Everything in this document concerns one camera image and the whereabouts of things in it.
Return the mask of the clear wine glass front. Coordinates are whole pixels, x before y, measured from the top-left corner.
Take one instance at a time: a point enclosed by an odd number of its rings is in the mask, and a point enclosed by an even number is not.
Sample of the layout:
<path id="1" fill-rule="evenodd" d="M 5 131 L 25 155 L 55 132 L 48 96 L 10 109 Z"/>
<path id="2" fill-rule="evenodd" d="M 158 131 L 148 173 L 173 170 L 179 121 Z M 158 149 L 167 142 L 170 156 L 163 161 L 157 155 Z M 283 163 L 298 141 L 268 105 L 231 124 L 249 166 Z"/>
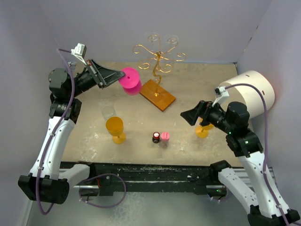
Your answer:
<path id="1" fill-rule="evenodd" d="M 106 106 L 102 109 L 102 115 L 105 121 L 109 118 L 116 116 L 116 112 L 113 106 Z"/>

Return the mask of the pink wine glass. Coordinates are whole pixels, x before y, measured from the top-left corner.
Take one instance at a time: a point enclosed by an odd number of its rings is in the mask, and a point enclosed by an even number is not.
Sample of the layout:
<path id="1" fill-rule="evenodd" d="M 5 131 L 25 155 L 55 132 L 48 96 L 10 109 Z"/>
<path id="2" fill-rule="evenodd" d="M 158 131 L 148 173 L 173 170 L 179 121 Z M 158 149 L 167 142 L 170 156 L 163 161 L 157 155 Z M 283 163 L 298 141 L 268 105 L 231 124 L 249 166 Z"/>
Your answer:
<path id="1" fill-rule="evenodd" d="M 139 72 L 132 67 L 123 68 L 121 71 L 125 74 L 119 79 L 123 90 L 131 96 L 139 94 L 142 88 Z"/>

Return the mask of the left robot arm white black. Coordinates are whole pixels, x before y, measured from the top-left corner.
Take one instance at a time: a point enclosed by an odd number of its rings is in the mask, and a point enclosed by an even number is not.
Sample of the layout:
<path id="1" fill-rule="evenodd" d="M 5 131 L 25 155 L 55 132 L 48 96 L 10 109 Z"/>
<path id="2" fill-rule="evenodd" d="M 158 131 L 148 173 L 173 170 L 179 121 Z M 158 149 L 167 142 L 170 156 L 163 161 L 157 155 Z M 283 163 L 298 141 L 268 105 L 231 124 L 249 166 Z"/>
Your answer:
<path id="1" fill-rule="evenodd" d="M 82 102 L 77 96 L 94 86 L 104 89 L 123 77 L 124 72 L 105 68 L 92 59 L 76 76 L 63 68 L 49 73 L 51 105 L 46 137 L 29 174 L 18 180 L 18 186 L 31 201 L 62 204 L 70 188 L 82 181 L 87 185 L 96 181 L 97 173 L 87 163 L 77 163 L 60 172 L 66 143 L 81 110 Z"/>

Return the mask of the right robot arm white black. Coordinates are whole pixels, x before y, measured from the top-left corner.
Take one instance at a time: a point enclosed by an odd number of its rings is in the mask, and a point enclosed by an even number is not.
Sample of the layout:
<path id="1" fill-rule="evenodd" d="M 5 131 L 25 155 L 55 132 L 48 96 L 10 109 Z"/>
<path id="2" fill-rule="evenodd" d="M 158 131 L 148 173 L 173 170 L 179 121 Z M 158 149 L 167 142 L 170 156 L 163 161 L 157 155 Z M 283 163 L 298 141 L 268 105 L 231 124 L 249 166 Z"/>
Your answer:
<path id="1" fill-rule="evenodd" d="M 252 186 L 248 187 L 226 161 L 210 165 L 209 179 L 214 184 L 225 185 L 237 198 L 247 213 L 249 225 L 287 226 L 300 220 L 298 211 L 286 204 L 264 165 L 263 147 L 248 127 L 250 115 L 245 104 L 231 102 L 224 111 L 219 104 L 200 101 L 180 115 L 191 126 L 201 118 L 203 128 L 212 124 L 226 133 L 227 145 L 242 164 Z"/>

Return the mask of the yellow wine glass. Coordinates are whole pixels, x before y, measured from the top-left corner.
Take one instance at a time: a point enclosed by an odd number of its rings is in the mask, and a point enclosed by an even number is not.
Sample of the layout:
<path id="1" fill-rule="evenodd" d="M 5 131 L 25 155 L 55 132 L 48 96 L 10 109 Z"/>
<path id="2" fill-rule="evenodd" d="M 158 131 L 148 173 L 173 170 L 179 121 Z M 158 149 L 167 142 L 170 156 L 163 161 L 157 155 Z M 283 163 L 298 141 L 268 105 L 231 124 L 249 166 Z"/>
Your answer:
<path id="1" fill-rule="evenodd" d="M 209 130 L 214 128 L 214 125 L 212 124 L 208 124 L 206 126 L 202 126 L 201 122 L 203 121 L 203 119 L 199 119 L 199 125 L 196 127 L 195 129 L 195 134 L 199 137 L 199 138 L 206 138 L 208 136 L 208 132 Z"/>
<path id="2" fill-rule="evenodd" d="M 110 117 L 105 126 L 115 144 L 122 144 L 125 141 L 124 124 L 120 117 Z"/>

